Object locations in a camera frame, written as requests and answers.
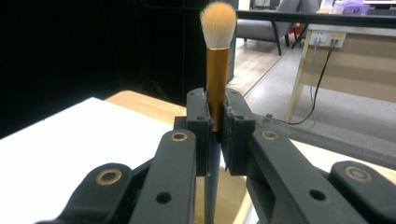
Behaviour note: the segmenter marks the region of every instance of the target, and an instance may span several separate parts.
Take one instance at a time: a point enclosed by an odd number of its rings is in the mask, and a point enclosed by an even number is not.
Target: gold ferrule
[[[206,101],[215,124],[213,132],[221,130],[230,48],[206,49]]]

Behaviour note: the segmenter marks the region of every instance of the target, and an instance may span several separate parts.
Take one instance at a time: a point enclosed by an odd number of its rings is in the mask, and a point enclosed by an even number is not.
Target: black backdrop
[[[169,7],[203,8],[207,3],[3,4],[0,138],[91,96],[106,99],[123,90],[184,105],[188,91],[205,86],[205,41],[199,10]]]

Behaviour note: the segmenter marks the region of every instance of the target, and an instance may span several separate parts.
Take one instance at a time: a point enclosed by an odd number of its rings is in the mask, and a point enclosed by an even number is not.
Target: makeup brush
[[[222,125],[230,43],[236,26],[235,10],[223,2],[210,3],[201,12],[201,24],[206,42],[206,101],[215,122],[213,132],[218,132]]]
[[[208,170],[205,177],[205,224],[214,223],[219,182],[220,131],[227,80],[230,43],[236,26],[232,6],[214,2],[201,12],[206,42],[206,101],[215,124],[209,143]]]

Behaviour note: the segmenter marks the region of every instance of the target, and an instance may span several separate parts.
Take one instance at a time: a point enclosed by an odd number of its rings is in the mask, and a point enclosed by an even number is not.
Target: brush bristles
[[[223,2],[209,4],[201,12],[201,24],[209,49],[230,47],[236,26],[236,13],[231,5]]]

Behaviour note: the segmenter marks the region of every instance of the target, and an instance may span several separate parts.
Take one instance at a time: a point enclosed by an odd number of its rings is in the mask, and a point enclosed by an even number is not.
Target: wall socket
[[[318,43],[318,46],[326,46],[328,35],[328,31],[312,31],[311,38],[309,39],[309,45],[315,45]]]
[[[346,33],[329,32],[329,31],[312,31],[311,38],[309,39],[309,45],[315,45],[318,41],[318,46],[329,47],[333,40],[338,40],[335,45],[336,48],[343,47],[344,40],[346,39]]]
[[[329,47],[332,44],[332,39],[338,40],[335,47],[340,49],[341,47],[343,47],[344,40],[346,39],[346,36],[347,36],[347,33],[330,32],[329,36],[327,37],[327,40],[326,40],[326,46]]]

